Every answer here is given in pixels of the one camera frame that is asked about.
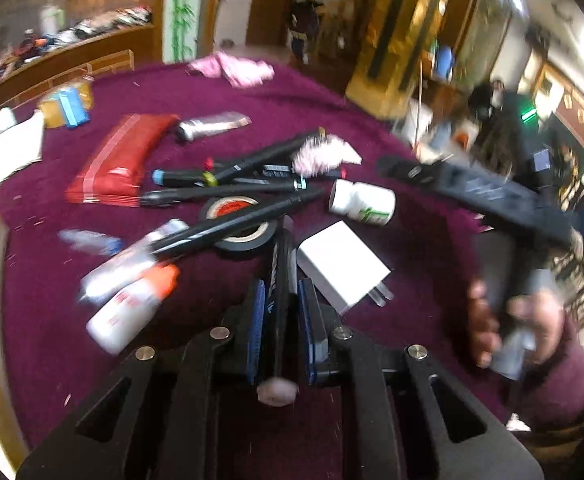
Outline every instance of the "red pouch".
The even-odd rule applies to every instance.
[[[143,162],[176,121],[174,115],[125,116],[74,178],[65,199],[138,207]]]

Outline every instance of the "roll of black tape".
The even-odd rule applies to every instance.
[[[213,219],[232,213],[238,209],[258,204],[251,196],[227,196],[209,200],[201,210],[200,219]],[[216,242],[214,247],[224,256],[232,259],[249,260],[261,254],[274,237],[276,222],[263,222],[261,225],[243,230],[235,236]]]

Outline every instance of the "metal screw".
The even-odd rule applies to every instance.
[[[139,361],[147,361],[156,355],[156,351],[151,346],[141,346],[135,355]]]
[[[351,338],[352,334],[352,329],[344,325],[339,325],[334,330],[332,330],[332,335],[341,341],[346,341],[347,339]]]
[[[230,329],[224,326],[216,326],[210,330],[210,336],[212,339],[222,340],[227,339],[230,336]]]
[[[408,354],[420,361],[427,357],[427,348],[423,345],[412,345],[408,348]]]

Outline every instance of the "gold column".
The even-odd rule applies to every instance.
[[[376,0],[345,94],[380,119],[405,115],[421,52],[434,40],[448,0]]]

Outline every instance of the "black stripe on pillar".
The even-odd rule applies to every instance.
[[[425,37],[427,36],[429,26],[432,24],[434,13],[438,10],[438,1],[439,0],[429,0],[429,4],[427,4],[425,18],[423,19],[421,30],[419,30],[419,37],[416,39],[416,43],[414,43],[414,50],[409,56],[408,64],[405,67],[405,72],[403,73],[401,84],[399,85],[400,91],[404,91],[408,88],[409,78],[411,77],[411,73],[413,72],[414,67],[416,66],[416,62],[418,61],[419,57],[421,57],[421,50],[423,50],[423,43],[425,43]]]
[[[376,79],[379,72],[381,72],[381,65],[385,59],[385,54],[387,54],[387,47],[390,45],[390,40],[392,40],[394,27],[396,27],[396,20],[399,18],[399,11],[401,10],[402,3],[403,0],[391,0],[390,5],[387,7],[387,14],[385,16],[385,21],[383,22],[383,30],[378,39],[372,62],[367,69],[367,76],[370,79]]]

